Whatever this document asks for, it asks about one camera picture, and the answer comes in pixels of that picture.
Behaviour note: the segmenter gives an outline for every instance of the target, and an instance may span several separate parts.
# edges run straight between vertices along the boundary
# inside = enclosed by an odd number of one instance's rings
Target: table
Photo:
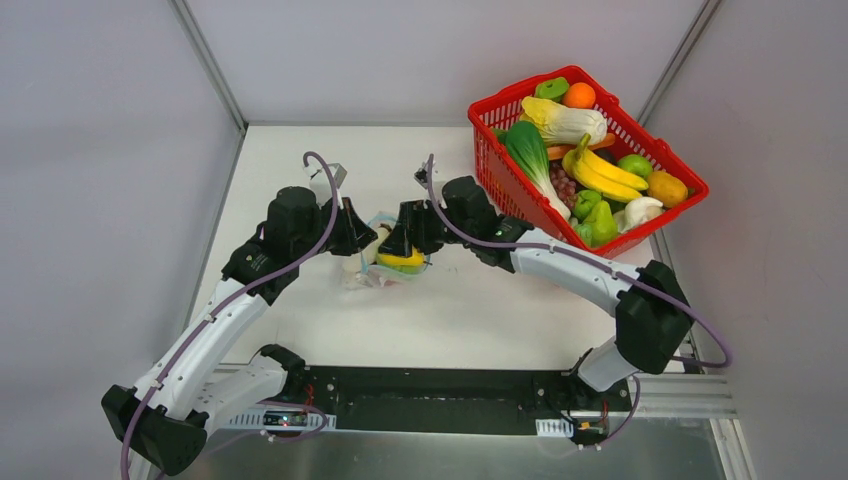
[[[441,178],[474,171],[470,127],[250,127],[192,318],[276,192],[308,185],[301,170],[307,150],[344,165],[342,193],[366,222],[426,196],[412,174],[431,152]],[[646,241],[616,260],[644,265],[651,258]],[[564,369],[614,334],[613,319],[583,298],[483,265],[457,245],[434,254],[414,283],[383,289],[344,289],[341,261],[325,254],[302,266],[223,363],[245,364],[263,345],[278,343],[314,365]],[[682,368],[672,363],[668,371]]]

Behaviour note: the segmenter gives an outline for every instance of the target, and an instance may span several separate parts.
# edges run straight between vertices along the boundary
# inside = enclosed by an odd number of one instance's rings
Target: green pepper
[[[574,230],[577,232],[577,235],[580,235],[580,240],[583,240],[583,243],[588,245],[590,248],[592,247],[592,226],[586,225],[585,223],[581,223],[574,227]]]
[[[592,211],[586,217],[583,225],[592,227],[592,248],[606,245],[618,236],[618,226],[615,219],[612,218],[609,203],[605,200],[601,200],[592,207]]]
[[[624,210],[624,207],[627,206],[626,203],[617,202],[615,200],[607,200],[607,202],[610,204],[610,210],[612,211],[612,213],[620,212]]]
[[[582,190],[577,194],[571,214],[577,217],[578,220],[585,220],[589,216],[589,212],[592,211],[592,207],[597,205],[601,200],[603,198],[600,193],[594,190]]]

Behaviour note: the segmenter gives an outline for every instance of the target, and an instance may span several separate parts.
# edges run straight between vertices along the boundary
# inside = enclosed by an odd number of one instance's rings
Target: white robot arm
[[[343,177],[340,167],[336,177]],[[313,175],[313,180],[321,179]],[[313,185],[327,197],[326,188]],[[580,392],[605,392],[627,376],[644,371],[661,373],[692,325],[692,319],[631,283],[607,272],[617,272],[686,302],[671,270],[652,261],[643,268],[620,264],[578,251],[514,217],[499,215],[485,192],[471,177],[451,180],[442,189],[445,212],[436,212],[429,201],[401,204],[398,221],[380,245],[381,253],[408,257],[413,247],[424,254],[443,245],[460,243],[485,264],[513,273],[545,278],[597,305],[616,320],[616,335],[585,355],[565,378]],[[349,256],[376,238],[350,203],[340,202],[331,234],[322,251]],[[212,318],[213,307],[267,275],[291,265],[318,242],[329,224],[330,203],[319,206],[316,194],[301,187],[278,192],[268,207],[267,220],[244,245],[233,252],[223,269],[223,279],[203,311],[173,347],[132,388],[113,386],[104,395],[103,408],[115,435],[122,439],[130,419],[143,405],[151,385],[156,388],[139,417],[130,446],[168,475],[185,469],[200,453],[206,438],[232,416],[287,389],[302,388],[299,379],[305,362],[279,346],[263,348],[245,368],[213,385],[210,375],[233,343],[274,303],[282,290],[297,278],[297,268],[239,295]],[[451,233],[440,215],[489,247],[464,241]],[[550,248],[516,248],[519,244]],[[601,265],[598,269],[587,264]],[[197,326],[207,324],[188,347],[184,342]],[[161,384],[162,369],[175,360]]]

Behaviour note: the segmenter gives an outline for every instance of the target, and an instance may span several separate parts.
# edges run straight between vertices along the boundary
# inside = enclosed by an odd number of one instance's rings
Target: plastic basket
[[[595,89],[594,109],[607,119],[607,132],[614,133],[615,143],[607,147],[616,158],[638,153],[647,158],[654,170],[665,170],[679,178],[690,189],[689,198],[648,223],[619,235],[599,248],[583,243],[577,232],[542,197],[536,187],[498,143],[492,128],[509,129],[521,115],[521,100],[531,96],[536,85],[556,77],[565,77],[569,84],[584,82]],[[492,200],[507,215],[522,218],[549,235],[596,255],[613,258],[638,245],[649,235],[677,218],[678,215],[703,200],[709,187],[661,139],[648,134],[607,92],[580,67],[571,65],[557,71],[528,78],[504,88],[495,95],[471,104],[468,118],[474,126],[474,157],[477,180]]]

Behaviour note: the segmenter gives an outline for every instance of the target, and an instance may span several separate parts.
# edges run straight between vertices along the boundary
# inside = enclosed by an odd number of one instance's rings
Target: gray wall
[[[846,21],[843,0],[725,2],[649,125],[712,188],[670,247],[738,354],[763,479],[844,478]]]
[[[250,121],[466,124],[572,63],[635,115],[702,0],[189,3]]]
[[[0,478],[109,478],[100,397],[183,325],[238,135],[167,2],[0,31]]]

